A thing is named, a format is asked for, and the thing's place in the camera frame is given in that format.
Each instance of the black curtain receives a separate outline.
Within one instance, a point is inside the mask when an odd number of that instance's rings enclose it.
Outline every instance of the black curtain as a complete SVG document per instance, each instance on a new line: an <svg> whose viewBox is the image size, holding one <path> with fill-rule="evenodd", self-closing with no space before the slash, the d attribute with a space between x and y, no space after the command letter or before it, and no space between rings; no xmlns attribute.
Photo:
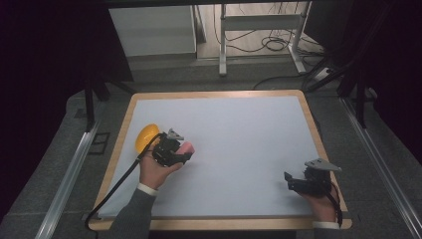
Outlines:
<svg viewBox="0 0 422 239"><path fill-rule="evenodd" d="M132 81L107 8L0 2L1 216L37 167L86 77Z"/></svg>

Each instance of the wall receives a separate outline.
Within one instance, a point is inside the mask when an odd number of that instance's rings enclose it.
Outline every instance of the wall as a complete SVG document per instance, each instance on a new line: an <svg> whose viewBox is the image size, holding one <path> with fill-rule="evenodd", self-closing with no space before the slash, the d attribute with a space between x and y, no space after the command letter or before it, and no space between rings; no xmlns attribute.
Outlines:
<svg viewBox="0 0 422 239"><path fill-rule="evenodd" d="M110 9L127 57L195 53L190 6Z"/></svg>

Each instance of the human hand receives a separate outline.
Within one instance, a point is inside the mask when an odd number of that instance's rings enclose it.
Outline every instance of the human hand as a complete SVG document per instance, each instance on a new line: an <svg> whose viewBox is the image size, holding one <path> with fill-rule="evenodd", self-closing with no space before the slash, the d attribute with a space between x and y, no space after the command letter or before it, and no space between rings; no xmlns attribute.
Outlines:
<svg viewBox="0 0 422 239"><path fill-rule="evenodd" d="M338 190L334 184L331 187L330 194L338 203ZM335 222L336 214L334 206L326 196L315 197L304 193L298 193L298 195L303 197L308 202L317 221Z"/></svg>
<svg viewBox="0 0 422 239"><path fill-rule="evenodd" d="M164 167L152 157L153 146L151 146L142 160L139 162L140 176L139 182L157 190L161 186L168 175L177 171L183 166L183 163L178 162L169 167ZM184 142L176 151L176 154L184 154L185 152L193 153L195 150L190 142Z"/></svg>

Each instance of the sleeve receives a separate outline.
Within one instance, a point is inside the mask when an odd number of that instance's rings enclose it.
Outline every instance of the sleeve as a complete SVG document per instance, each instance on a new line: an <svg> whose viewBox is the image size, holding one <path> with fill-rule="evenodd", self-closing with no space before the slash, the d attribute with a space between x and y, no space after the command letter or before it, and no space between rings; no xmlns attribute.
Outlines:
<svg viewBox="0 0 422 239"><path fill-rule="evenodd" d="M118 213L106 239L147 239L154 201L155 196L136 189L127 205Z"/></svg>
<svg viewBox="0 0 422 239"><path fill-rule="evenodd" d="M314 222L315 239L340 239L341 230L337 223Z"/></svg>

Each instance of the gray floor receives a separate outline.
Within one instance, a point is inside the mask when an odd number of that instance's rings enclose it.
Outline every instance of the gray floor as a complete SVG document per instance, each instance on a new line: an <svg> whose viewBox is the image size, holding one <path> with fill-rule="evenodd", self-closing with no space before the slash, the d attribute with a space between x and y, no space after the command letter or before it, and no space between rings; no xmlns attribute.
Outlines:
<svg viewBox="0 0 422 239"><path fill-rule="evenodd" d="M127 83L139 92L192 92L252 90L260 81L276 76L297 74L290 57L266 59L231 59L228 76L220 78L217 61L155 60L148 64L130 62L135 82ZM300 89L303 77L280 78L260 84L258 90ZM344 230L344 238L412 238L396 204L372 163L348 115L335 95L338 82L307 94L308 103L319 125L320 135L331 162L343 172L336 177L353 220L351 229ZM78 180L60 218L53 238L94 238L84 228L82 217L90 212L101 182L130 95L107 85L111 97L106 103L103 122L98 133L109 133L104 153L101 145L93 145L85 159ZM0 238L34 238L60 185L67 166L84 134L84 94L71 97L62 126L47 150L42 162L16 200L0 226ZM402 187L420 213L422 211L422 167L366 104L366 123L381 153ZM281 238L280 234L263 233L258 236ZM312 238L312 231L299 231L297 238Z"/></svg>

